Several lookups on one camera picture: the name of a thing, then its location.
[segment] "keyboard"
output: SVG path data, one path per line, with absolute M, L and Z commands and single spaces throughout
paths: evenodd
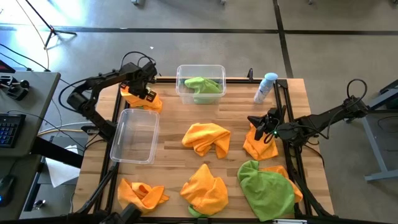
M 0 113 L 0 148 L 13 148 L 26 115 Z

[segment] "green cloth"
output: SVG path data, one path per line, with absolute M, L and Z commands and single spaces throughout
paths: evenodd
M 258 161 L 247 161 L 238 170 L 239 183 L 253 212 L 262 222 L 293 213 L 292 184 L 276 172 L 258 168 Z
M 205 214 L 202 214 L 202 213 L 196 211 L 196 210 L 193 208 L 193 205 L 189 205 L 189 206 L 188 206 L 188 211 L 189 211 L 189 213 L 191 213 L 191 215 L 193 215 L 195 218 L 207 218 L 207 217 L 209 217 L 209 215 L 205 215 Z
M 190 78 L 184 82 L 184 84 L 188 88 L 193 88 L 195 90 L 194 94 L 198 94 L 198 96 L 194 96 L 193 100 L 196 104 L 210 104 L 214 102 L 215 98 L 206 98 L 200 97 L 202 93 L 221 93 L 221 86 L 210 80 L 208 78 L 203 77 L 195 77 Z

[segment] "computer mouse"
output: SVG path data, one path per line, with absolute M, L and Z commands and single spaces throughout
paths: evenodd
M 0 207 L 7 206 L 12 200 L 15 181 L 16 178 L 13 175 L 7 175 L 0 179 Z

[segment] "yellow towel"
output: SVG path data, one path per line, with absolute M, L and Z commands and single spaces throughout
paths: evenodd
M 228 153 L 230 138 L 231 132 L 217 124 L 196 123 L 191 125 L 184 135 L 182 144 L 185 147 L 193 147 L 199 156 L 204 156 L 211 149 L 211 144 L 214 143 L 217 158 L 222 159 Z
M 214 178 L 206 164 L 184 184 L 180 195 L 196 212 L 204 215 L 213 215 L 228 204 L 228 191 L 223 180 L 221 177 Z
M 278 149 L 276 148 L 275 138 L 267 144 L 264 143 L 266 134 L 262 135 L 260 141 L 254 140 L 256 128 L 250 124 L 250 131 L 246 134 L 243 148 L 257 161 L 278 156 Z
M 285 170 L 285 167 L 283 166 L 274 166 L 274 167 L 268 167 L 268 168 L 262 168 L 259 169 L 261 171 L 269 171 L 269 172 L 276 172 L 278 174 L 281 174 L 284 176 L 292 185 L 293 187 L 293 192 L 294 192 L 294 202 L 300 202 L 303 199 L 303 194 L 299 190 L 299 188 L 289 179 L 289 175 L 287 175 L 287 171 Z
M 120 88 L 122 97 L 130 104 L 130 108 L 143 107 L 144 110 L 153 110 L 158 113 L 162 112 L 163 102 L 159 98 L 159 94 L 156 94 L 155 99 L 150 102 L 147 99 L 140 99 L 138 96 L 134 96 L 129 93 L 129 87 Z
M 118 187 L 118 200 L 122 208 L 126 208 L 129 203 L 136 205 L 143 214 L 153 211 L 155 207 L 169 199 L 164 195 L 164 186 L 150 187 L 144 183 L 127 182 L 121 179 Z

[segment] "transparent tub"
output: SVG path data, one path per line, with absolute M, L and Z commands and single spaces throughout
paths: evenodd
M 190 78 L 203 77 L 218 84 L 220 93 L 195 93 L 188 88 L 185 81 Z M 183 104 L 218 104 L 226 93 L 225 68 L 221 65 L 181 65 L 177 69 L 175 91 Z
M 156 153 L 159 114 L 156 111 L 122 111 L 111 149 L 116 162 L 153 164 Z

